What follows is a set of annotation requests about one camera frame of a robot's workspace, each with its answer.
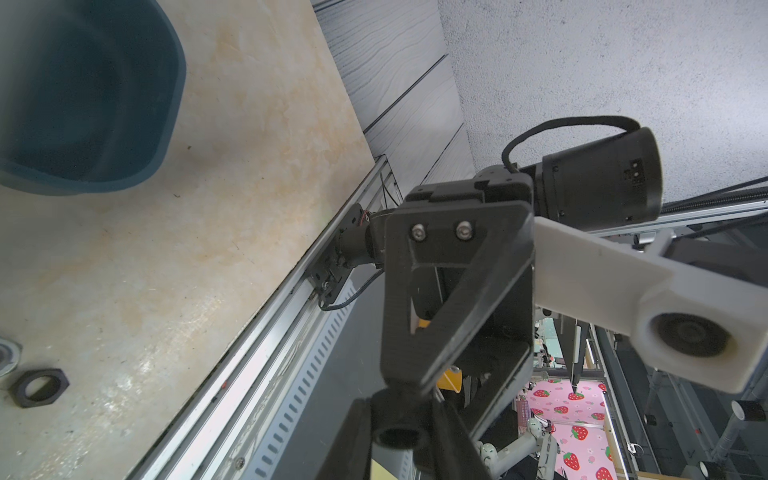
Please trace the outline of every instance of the hex nut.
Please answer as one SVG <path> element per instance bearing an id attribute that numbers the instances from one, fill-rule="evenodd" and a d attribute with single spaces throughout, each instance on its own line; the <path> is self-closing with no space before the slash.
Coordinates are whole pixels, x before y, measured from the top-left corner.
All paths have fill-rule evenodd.
<path id="1" fill-rule="evenodd" d="M 27 396 L 27 386 L 32 380 L 49 377 L 51 380 L 40 390 Z M 67 376 L 60 369 L 30 370 L 24 372 L 11 386 L 9 393 L 16 405 L 23 409 L 51 405 L 69 387 Z"/>

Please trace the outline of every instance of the yellow object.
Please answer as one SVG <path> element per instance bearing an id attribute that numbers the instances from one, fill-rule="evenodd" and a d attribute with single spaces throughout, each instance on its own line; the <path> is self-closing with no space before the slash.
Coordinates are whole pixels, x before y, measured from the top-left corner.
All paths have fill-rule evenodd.
<path id="1" fill-rule="evenodd" d="M 447 369 L 437 381 L 437 388 L 441 390 L 451 390 L 459 393 L 462 391 L 462 371 L 456 367 Z"/>
<path id="2" fill-rule="evenodd" d="M 376 460 L 371 460 L 371 480 L 397 480 L 397 477 L 379 465 Z"/>

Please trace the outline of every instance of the strawberry pattern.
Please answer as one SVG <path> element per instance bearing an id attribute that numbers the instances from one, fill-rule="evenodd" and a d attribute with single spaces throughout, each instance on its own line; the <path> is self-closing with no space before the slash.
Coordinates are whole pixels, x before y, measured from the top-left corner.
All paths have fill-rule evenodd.
<path id="1" fill-rule="evenodd" d="M 557 380 L 558 386 L 553 386 L 545 380 L 539 382 L 533 391 L 522 392 L 530 408 L 541 410 L 544 412 L 541 417 L 552 422 L 586 422 L 599 426 L 604 424 L 605 406 L 598 405 L 604 401 L 603 392 L 598 387 L 600 382 L 582 380 L 574 392 L 569 381 Z"/>
<path id="2" fill-rule="evenodd" d="M 594 477 L 597 480 L 614 480 L 613 476 L 611 476 L 611 472 L 609 472 L 607 468 L 598 470 L 597 473 L 594 474 Z"/>
<path id="3" fill-rule="evenodd" d="M 579 480 L 615 480 L 611 449 L 602 430 L 606 415 L 604 385 L 582 380 L 575 395 L 569 381 L 559 380 L 539 382 L 533 391 L 522 392 L 530 408 L 542 410 L 540 417 L 552 422 L 552 435 L 561 447 L 556 471 Z M 547 395 L 535 395 L 539 391 Z M 566 463 L 568 454 L 571 466 Z"/>
<path id="4" fill-rule="evenodd" d="M 575 438 L 574 428 L 587 430 L 587 437 L 583 440 Z M 552 435 L 561 449 L 555 463 L 555 471 L 560 475 L 566 478 L 581 478 L 583 475 L 587 480 L 598 480 L 598 477 L 602 480 L 617 478 L 613 462 L 608 458 L 610 449 L 607 436 L 599 428 L 557 424 Z"/>

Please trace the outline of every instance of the cable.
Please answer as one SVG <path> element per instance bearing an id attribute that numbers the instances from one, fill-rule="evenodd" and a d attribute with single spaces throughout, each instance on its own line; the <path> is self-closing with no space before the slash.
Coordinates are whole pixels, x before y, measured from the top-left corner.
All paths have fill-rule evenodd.
<path id="1" fill-rule="evenodd" d="M 320 309 L 323 312 L 329 312 L 331 310 L 340 310 L 340 309 L 344 308 L 345 306 L 349 305 L 350 303 L 354 302 L 357 299 L 357 297 L 360 296 L 360 294 L 362 292 L 364 292 L 366 288 L 368 288 L 368 285 L 373 283 L 373 280 L 376 280 L 377 278 L 379 278 L 379 276 L 381 276 L 382 273 L 384 273 L 384 269 L 381 269 L 378 272 L 376 272 L 373 275 L 371 275 L 371 277 L 368 280 L 366 280 L 366 282 L 355 293 L 353 293 L 352 296 L 349 299 L 345 300 L 342 303 L 339 303 L 338 305 L 326 305 L 326 306 L 323 306 L 323 295 L 324 295 L 324 293 L 323 293 L 323 295 L 321 295 L 319 297 L 319 299 L 318 299 L 319 301 L 318 301 L 317 304 L 318 304 L 318 306 L 320 307 Z"/>
<path id="2" fill-rule="evenodd" d="M 738 190 L 744 187 L 751 187 L 752 185 L 761 184 L 762 182 L 766 182 L 766 181 L 768 181 L 768 175 L 766 175 L 765 177 L 756 178 L 755 180 L 749 180 L 746 182 L 742 182 L 740 184 L 731 185 L 730 187 L 721 188 L 719 190 L 709 192 L 708 194 L 697 195 L 695 197 L 687 198 L 685 200 L 672 202 L 670 204 L 664 205 L 664 209 L 666 211 L 669 211 L 672 209 L 681 210 L 687 207 L 689 204 L 697 204 L 699 202 L 704 202 L 705 200 L 711 200 L 714 197 L 717 197 L 718 195 L 727 194 L 728 192 L 731 192 L 733 190 Z"/>
<path id="3" fill-rule="evenodd" d="M 389 198 L 392 199 L 392 203 L 395 204 L 395 207 L 399 207 L 400 202 L 395 200 L 395 198 L 392 196 L 392 194 L 389 192 L 389 190 L 387 189 L 386 185 L 383 182 L 382 182 L 382 187 L 384 187 L 384 191 L 387 193 L 387 195 L 389 195 Z"/>
<path id="4" fill-rule="evenodd" d="M 640 130 L 640 124 L 632 118 L 621 117 L 617 115 L 605 115 L 601 117 L 566 117 L 555 118 L 554 120 L 548 120 L 543 124 L 539 124 L 533 127 L 531 130 L 526 131 L 522 135 L 518 135 L 513 141 L 509 142 L 502 151 L 502 163 L 507 170 L 513 174 L 518 172 L 518 169 L 512 166 L 509 161 L 509 154 L 512 149 L 523 143 L 527 138 L 533 137 L 542 131 L 552 130 L 553 128 L 560 127 L 574 127 L 577 125 L 607 125 L 608 127 L 617 127 L 626 131 Z"/>
<path id="5" fill-rule="evenodd" d="M 732 228 L 751 227 L 753 225 L 760 225 L 765 222 L 768 222 L 768 212 L 762 213 L 760 215 L 753 215 L 752 217 L 740 218 L 739 220 L 732 220 L 730 222 L 722 223 L 716 227 L 705 228 L 697 232 L 687 233 L 685 235 L 679 236 L 675 240 L 680 238 L 700 238 L 707 235 L 714 235 L 715 233 L 724 232 L 726 230 L 731 230 Z"/>
<path id="6" fill-rule="evenodd" d="M 381 155 L 375 157 L 373 159 L 373 161 L 377 162 L 377 161 L 379 161 L 379 159 L 381 157 L 384 157 L 384 161 L 389 163 L 389 158 L 386 156 L 386 154 L 381 154 Z M 395 200 L 394 196 L 389 192 L 389 189 L 384 184 L 384 175 L 381 172 L 379 172 L 379 179 L 382 181 L 382 188 L 384 189 L 384 208 L 386 208 L 387 210 L 389 209 L 389 206 L 386 203 L 386 196 L 387 195 L 389 195 L 389 198 L 392 199 L 392 203 L 395 204 L 395 207 L 399 207 L 400 206 L 400 202 Z"/>
<path id="7" fill-rule="evenodd" d="M 747 188 L 735 192 L 728 192 L 716 198 L 706 200 L 686 201 L 684 204 L 673 202 L 661 206 L 661 214 L 675 214 L 677 212 L 686 212 L 699 210 L 707 207 L 721 207 L 724 205 L 739 204 L 742 202 L 760 201 L 768 199 L 768 187 Z"/>

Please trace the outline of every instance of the screw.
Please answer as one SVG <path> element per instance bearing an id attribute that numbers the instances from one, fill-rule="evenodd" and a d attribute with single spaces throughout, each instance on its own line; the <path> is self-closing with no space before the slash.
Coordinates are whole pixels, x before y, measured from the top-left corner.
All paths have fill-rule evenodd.
<path id="1" fill-rule="evenodd" d="M 425 229 L 424 226 L 420 223 L 417 223 L 411 227 L 411 237 L 413 237 L 413 240 L 416 240 L 417 242 L 423 242 L 427 238 L 427 229 Z"/>
<path id="2" fill-rule="evenodd" d="M 459 240 L 470 240 L 472 238 L 472 224 L 467 220 L 459 222 L 456 227 L 456 236 Z"/>

